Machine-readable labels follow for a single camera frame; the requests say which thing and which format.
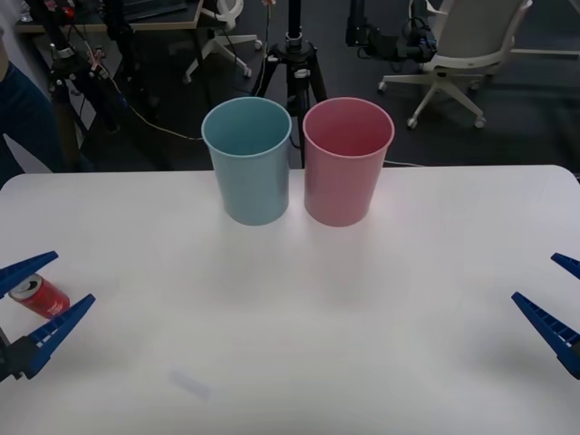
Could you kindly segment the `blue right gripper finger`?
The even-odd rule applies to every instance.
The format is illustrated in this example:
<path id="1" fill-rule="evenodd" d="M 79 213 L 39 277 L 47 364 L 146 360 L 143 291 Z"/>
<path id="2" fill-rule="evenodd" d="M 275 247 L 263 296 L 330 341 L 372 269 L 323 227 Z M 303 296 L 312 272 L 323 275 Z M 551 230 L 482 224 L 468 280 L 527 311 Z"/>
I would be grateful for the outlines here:
<path id="1" fill-rule="evenodd" d="M 554 253 L 550 259 L 575 278 L 580 278 L 580 262 L 578 260 L 559 253 Z"/>
<path id="2" fill-rule="evenodd" d="M 579 332 L 515 292 L 511 299 L 556 354 L 557 360 L 579 379 Z"/>

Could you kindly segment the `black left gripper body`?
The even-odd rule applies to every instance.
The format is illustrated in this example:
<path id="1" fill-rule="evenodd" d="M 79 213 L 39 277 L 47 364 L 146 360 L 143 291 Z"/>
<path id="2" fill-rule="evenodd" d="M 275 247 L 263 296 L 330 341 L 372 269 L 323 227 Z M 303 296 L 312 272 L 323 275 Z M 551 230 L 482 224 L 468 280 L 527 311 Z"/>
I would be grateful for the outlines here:
<path id="1" fill-rule="evenodd" d="M 12 347 L 3 329 L 0 329 L 0 382 L 13 374 Z"/>

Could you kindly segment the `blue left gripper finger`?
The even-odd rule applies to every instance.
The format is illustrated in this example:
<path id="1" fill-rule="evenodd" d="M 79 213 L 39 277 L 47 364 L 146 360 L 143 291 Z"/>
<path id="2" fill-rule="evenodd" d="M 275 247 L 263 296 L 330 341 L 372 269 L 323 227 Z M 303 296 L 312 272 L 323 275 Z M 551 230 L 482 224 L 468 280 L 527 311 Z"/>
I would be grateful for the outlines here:
<path id="1" fill-rule="evenodd" d="M 55 316 L 26 336 L 9 344 L 9 374 L 17 380 L 33 379 L 73 328 L 82 320 L 96 298 L 86 295 L 62 314 Z"/>
<path id="2" fill-rule="evenodd" d="M 48 265 L 57 257 L 58 254 L 55 251 L 49 251 L 10 266 L 2 267 L 0 269 L 0 295 L 8 294 L 26 278 L 34 275 L 42 267 Z"/>

